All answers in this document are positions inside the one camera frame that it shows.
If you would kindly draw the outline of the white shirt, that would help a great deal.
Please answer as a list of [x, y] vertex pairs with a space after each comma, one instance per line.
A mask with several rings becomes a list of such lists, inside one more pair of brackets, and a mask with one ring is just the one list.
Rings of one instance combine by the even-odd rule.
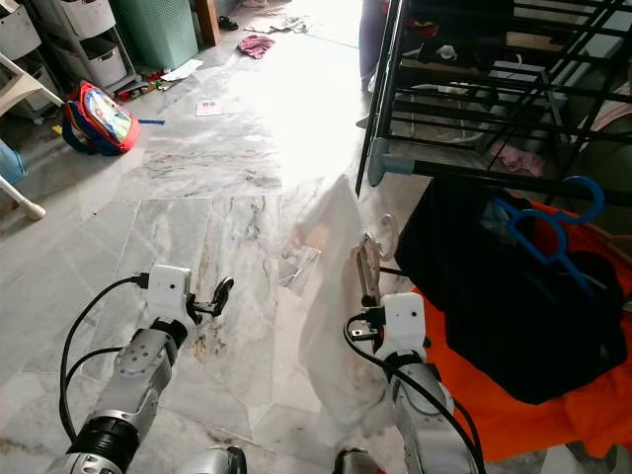
[[354, 252], [364, 236], [353, 187], [339, 177], [299, 225], [299, 241], [319, 252], [310, 267], [299, 362], [319, 399], [326, 434], [374, 436], [392, 425], [382, 371], [345, 343], [344, 326], [359, 313], [362, 290]]

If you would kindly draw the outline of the black garment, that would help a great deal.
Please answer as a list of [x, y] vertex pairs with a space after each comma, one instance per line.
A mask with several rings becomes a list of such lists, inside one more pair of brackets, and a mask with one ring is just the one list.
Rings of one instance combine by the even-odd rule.
[[434, 178], [394, 258], [443, 315], [448, 346], [527, 405], [612, 373], [632, 256], [582, 215], [493, 187]]

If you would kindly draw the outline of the silver robot right leg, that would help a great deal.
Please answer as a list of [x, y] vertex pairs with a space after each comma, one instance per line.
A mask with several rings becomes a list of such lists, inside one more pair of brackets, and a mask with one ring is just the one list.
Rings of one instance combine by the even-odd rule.
[[336, 455], [333, 474], [388, 474], [361, 448], [344, 448]]

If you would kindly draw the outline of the silver robot leg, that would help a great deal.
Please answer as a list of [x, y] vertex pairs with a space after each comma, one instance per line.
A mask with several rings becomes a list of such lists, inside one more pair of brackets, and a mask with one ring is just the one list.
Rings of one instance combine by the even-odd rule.
[[336, 455], [333, 474], [388, 474], [361, 448], [344, 448]]
[[248, 474], [247, 456], [235, 445], [213, 446], [191, 456], [175, 474]]

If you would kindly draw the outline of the silver robot left leg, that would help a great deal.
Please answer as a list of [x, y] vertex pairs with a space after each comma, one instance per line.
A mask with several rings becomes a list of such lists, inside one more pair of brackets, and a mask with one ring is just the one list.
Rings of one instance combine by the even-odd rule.
[[191, 456], [175, 474], [248, 474], [247, 456], [235, 445], [213, 446]]

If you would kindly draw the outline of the black metal clothes rack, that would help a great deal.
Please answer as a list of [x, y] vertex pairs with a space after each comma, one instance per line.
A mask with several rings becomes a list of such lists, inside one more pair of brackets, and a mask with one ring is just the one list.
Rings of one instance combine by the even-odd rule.
[[[417, 175], [585, 198], [568, 181], [584, 146], [632, 145], [595, 123], [608, 103], [632, 107], [632, 0], [387, 0], [371, 90], [357, 184]], [[407, 157], [394, 122], [473, 132], [464, 149], [492, 157], [552, 143], [557, 176]]]

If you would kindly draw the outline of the orange t-shirt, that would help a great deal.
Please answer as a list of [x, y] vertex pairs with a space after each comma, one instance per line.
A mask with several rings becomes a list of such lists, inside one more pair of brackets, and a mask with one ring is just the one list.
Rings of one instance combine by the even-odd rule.
[[[632, 447], [632, 352], [612, 373], [578, 391], [527, 405], [448, 346], [442, 313], [416, 286], [415, 290], [425, 300], [430, 354], [439, 378], [468, 408], [487, 459], [502, 461], [572, 441], [583, 443], [594, 455], [618, 445]], [[626, 306], [622, 326], [632, 343], [632, 302]]]

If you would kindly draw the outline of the red and blue backpack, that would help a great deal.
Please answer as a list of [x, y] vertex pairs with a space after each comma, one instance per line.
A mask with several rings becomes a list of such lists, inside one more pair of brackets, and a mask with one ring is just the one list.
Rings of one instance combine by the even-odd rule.
[[80, 81], [64, 100], [60, 136], [77, 152], [118, 157], [138, 143], [139, 121], [109, 92]]

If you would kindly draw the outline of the white paper sheet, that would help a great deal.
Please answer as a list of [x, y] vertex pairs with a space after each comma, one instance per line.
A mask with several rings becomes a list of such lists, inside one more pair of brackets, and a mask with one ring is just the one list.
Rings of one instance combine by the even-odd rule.
[[164, 82], [185, 80], [186, 77], [193, 75], [203, 65], [203, 60], [198, 58], [191, 58], [182, 63], [180, 67], [172, 69], [172, 71], [164, 73], [161, 76], [161, 80]]

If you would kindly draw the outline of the light pink garment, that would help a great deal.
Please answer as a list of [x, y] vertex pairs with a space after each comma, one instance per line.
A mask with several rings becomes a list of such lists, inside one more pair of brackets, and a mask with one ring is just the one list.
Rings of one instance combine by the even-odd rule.
[[528, 173], [533, 177], [543, 176], [543, 161], [533, 152], [524, 152], [506, 141], [492, 145], [489, 150], [506, 170]]

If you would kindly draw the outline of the blue plastic tub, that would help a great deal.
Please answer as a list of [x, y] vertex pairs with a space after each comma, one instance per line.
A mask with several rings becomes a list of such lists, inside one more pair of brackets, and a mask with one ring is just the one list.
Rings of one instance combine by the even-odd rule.
[[26, 166], [20, 154], [12, 146], [0, 141], [0, 175], [10, 185], [18, 185], [27, 176]]

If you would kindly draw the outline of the magenta cloth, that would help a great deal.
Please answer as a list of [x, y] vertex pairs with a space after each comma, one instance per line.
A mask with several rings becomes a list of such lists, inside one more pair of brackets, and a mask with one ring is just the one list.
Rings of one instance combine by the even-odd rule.
[[259, 59], [272, 48], [273, 44], [275, 41], [266, 35], [248, 35], [240, 40], [236, 49], [247, 57]]

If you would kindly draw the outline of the green cabinet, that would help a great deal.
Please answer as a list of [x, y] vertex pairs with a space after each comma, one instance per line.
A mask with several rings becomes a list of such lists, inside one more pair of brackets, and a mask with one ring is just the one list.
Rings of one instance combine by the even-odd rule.
[[198, 54], [189, 0], [110, 0], [144, 66], [176, 69]]

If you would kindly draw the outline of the light blue floor mat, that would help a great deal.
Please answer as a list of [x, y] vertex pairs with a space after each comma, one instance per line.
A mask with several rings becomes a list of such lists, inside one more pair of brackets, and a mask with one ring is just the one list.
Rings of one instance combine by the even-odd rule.
[[348, 48], [359, 48], [359, 27], [358, 26], [310, 26], [306, 34], [317, 40], [325, 40], [329, 43], [347, 46]]

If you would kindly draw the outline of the pale floor rag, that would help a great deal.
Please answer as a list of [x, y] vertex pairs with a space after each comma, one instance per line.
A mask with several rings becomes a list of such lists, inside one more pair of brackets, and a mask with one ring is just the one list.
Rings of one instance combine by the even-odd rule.
[[311, 18], [308, 15], [271, 15], [268, 18], [268, 32], [303, 35], [310, 29], [310, 20]]

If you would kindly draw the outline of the beige plastic chair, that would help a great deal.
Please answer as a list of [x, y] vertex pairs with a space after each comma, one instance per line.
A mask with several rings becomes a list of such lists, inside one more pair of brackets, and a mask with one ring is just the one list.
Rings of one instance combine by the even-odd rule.
[[[0, 114], [4, 115], [10, 109], [24, 101], [31, 94], [40, 94], [55, 107], [63, 107], [64, 101], [59, 98], [55, 92], [44, 86], [44, 83], [38, 81], [35, 76], [29, 75], [28, 72], [20, 68], [14, 60], [0, 53], [0, 62], [6, 69], [13, 73], [12, 80], [6, 83], [5, 89], [0, 95]], [[10, 184], [6, 178], [15, 176], [15, 173], [6, 173], [4, 170], [0, 173], [0, 189], [6, 196], [9, 196], [17, 207], [26, 214], [26, 218], [32, 221], [38, 221], [45, 216], [45, 209], [32, 202], [22, 193], [19, 193], [15, 187]]]

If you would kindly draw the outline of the grey plastic drawer unit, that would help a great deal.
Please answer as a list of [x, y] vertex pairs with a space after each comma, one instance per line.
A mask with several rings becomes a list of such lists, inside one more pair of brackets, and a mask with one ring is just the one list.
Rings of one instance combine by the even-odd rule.
[[138, 85], [110, 0], [22, 0], [69, 75], [108, 92]]

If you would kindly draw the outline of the person legs in purple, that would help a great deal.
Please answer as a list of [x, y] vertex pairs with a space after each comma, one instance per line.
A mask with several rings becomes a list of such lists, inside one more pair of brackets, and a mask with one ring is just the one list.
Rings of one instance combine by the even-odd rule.
[[374, 75], [382, 51], [385, 19], [391, 0], [362, 0], [359, 18], [359, 76], [367, 81]]

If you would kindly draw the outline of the white plastic drawer unit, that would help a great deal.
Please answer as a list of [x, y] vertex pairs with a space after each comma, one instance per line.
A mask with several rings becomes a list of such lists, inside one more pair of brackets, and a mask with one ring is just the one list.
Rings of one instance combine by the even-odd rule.
[[40, 48], [40, 32], [26, 5], [19, 0], [1, 0], [5, 14], [0, 18], [0, 53], [19, 59]]

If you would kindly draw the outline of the brown wooden post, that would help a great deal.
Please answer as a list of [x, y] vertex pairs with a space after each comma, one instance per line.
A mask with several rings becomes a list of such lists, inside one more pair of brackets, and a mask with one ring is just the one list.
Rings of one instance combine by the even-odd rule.
[[199, 35], [207, 48], [221, 44], [221, 29], [218, 27], [218, 13], [215, 0], [191, 0], [198, 21]]

